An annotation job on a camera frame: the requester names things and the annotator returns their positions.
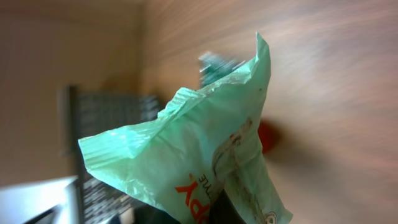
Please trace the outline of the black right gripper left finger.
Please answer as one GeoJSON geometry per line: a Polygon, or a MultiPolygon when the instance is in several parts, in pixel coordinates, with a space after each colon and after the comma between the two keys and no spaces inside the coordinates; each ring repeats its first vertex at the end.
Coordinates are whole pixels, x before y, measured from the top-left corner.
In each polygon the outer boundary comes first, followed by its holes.
{"type": "Polygon", "coordinates": [[[180,222],[165,211],[151,207],[150,205],[135,207],[133,212],[134,224],[180,224],[180,222]]]}

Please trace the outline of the red sauce bottle green cap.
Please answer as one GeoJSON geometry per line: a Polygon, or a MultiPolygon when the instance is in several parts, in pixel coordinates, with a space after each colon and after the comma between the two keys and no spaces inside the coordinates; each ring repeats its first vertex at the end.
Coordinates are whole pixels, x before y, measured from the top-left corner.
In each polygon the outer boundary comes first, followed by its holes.
{"type": "Polygon", "coordinates": [[[272,150],[280,140],[278,128],[268,120],[260,121],[257,133],[262,144],[263,154],[272,150]]]}

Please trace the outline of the light green tissue packet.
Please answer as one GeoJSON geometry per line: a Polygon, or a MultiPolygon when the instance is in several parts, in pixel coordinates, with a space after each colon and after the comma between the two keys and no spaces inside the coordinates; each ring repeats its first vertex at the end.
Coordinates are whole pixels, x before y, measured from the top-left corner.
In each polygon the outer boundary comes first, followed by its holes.
{"type": "Polygon", "coordinates": [[[181,88],[157,119],[123,127],[129,151],[91,175],[180,223],[209,223],[216,189],[246,223],[290,222],[257,133],[271,58],[256,39],[256,56],[237,70],[199,90],[181,88]]]}

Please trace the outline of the green 3M gloves packet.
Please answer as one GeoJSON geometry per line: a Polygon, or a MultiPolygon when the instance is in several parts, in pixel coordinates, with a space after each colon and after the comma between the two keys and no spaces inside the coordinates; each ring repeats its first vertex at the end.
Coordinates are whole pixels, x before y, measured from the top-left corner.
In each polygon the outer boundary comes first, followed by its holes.
{"type": "Polygon", "coordinates": [[[223,78],[239,67],[244,65],[246,62],[224,58],[213,52],[205,52],[198,58],[200,62],[199,72],[201,73],[201,86],[205,87],[214,83],[215,81],[223,78]]]}

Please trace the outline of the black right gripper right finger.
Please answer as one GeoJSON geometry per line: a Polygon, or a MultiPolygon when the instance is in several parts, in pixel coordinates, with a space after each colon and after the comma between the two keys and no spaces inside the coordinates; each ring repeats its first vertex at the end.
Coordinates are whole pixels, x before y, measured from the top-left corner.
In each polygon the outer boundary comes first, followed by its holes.
{"type": "Polygon", "coordinates": [[[210,196],[209,224],[246,224],[224,189],[216,189],[210,196]]]}

